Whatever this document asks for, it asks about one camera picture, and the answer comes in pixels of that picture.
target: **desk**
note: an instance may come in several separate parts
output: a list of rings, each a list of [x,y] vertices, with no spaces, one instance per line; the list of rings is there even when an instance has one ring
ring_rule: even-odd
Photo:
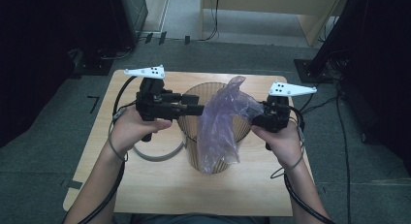
[[[235,76],[168,72],[165,88],[184,93],[197,84],[207,81],[228,83]],[[275,80],[286,82],[282,77],[244,76],[246,80],[240,89],[261,101],[267,99]],[[127,79],[122,70],[114,72],[73,180],[85,182],[88,178],[107,139],[115,97]],[[141,81],[136,78],[129,84],[120,105],[135,99]],[[181,141],[181,132],[174,121],[170,129],[153,135],[149,143],[137,143],[136,147],[143,153],[158,156],[171,152]],[[131,150],[114,211],[291,216],[290,198],[283,178],[269,178],[280,165],[266,150],[264,141],[250,132],[240,146],[239,156],[240,163],[220,174],[206,176],[189,164],[184,149],[164,162],[145,161]],[[63,205],[65,210],[70,208],[78,194],[77,189],[69,189]]]
[[[200,37],[204,32],[204,9],[215,9],[217,0],[200,2]],[[219,0],[218,10],[281,13],[298,15],[300,26],[310,46],[317,41],[324,25],[341,0]]]

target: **wrist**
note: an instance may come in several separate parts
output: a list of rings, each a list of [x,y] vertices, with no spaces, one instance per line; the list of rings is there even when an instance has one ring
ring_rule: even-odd
[[[119,144],[116,144],[116,141],[114,141],[111,137],[107,139],[104,148],[106,149],[106,153],[109,157],[113,157],[116,160],[127,161],[128,150],[125,147],[121,147]]]
[[[279,161],[280,165],[287,173],[291,172],[294,168],[304,164],[302,154],[299,157],[294,157],[293,159],[288,160],[287,162]]]
[[[100,160],[102,160],[102,162],[105,162],[106,164],[109,164],[109,165],[120,165],[124,162],[123,161],[124,156],[122,156],[122,158],[120,159],[111,149],[109,142],[106,142],[104,144],[100,152],[99,158],[101,158]]]
[[[304,159],[301,159],[298,163],[291,166],[283,167],[288,176],[297,176],[299,174],[304,174],[307,171]]]

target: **person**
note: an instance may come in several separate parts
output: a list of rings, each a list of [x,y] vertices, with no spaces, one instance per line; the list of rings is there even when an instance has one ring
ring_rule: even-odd
[[[172,126],[169,120],[156,119],[143,121],[134,107],[128,107],[116,120],[111,130],[111,144],[109,139],[104,144],[92,172],[79,192],[75,202],[68,211],[64,223],[79,223],[90,214],[110,193],[117,179],[123,159],[128,150],[145,135],[157,133]],[[259,126],[251,126],[251,130],[262,140],[268,143],[278,162],[287,173],[288,179],[298,196],[311,208],[328,217],[318,196],[314,182],[304,162],[300,160],[300,138],[297,124],[289,122],[287,128],[278,133],[270,133]],[[321,223],[311,214],[302,209],[291,199],[295,223]],[[111,223],[115,205],[115,194],[95,216],[90,223]],[[151,215],[139,223],[264,223],[252,217],[227,217],[217,215]]]

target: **desk leg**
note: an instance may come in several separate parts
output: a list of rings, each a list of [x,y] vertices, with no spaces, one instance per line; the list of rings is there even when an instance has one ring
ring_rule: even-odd
[[[322,16],[297,15],[302,32],[308,44],[313,47],[317,39],[320,37],[321,31],[329,21],[334,10],[340,4],[341,0],[334,0],[330,8],[326,8],[326,12]]]

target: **purple plastic bag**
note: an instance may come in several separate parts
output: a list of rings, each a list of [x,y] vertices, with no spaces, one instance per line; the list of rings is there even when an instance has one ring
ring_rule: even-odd
[[[205,104],[199,117],[197,156],[203,174],[211,174],[219,161],[239,163],[233,116],[237,115],[250,123],[255,116],[264,112],[262,104],[239,90],[244,81],[245,77],[242,76],[232,78]]]

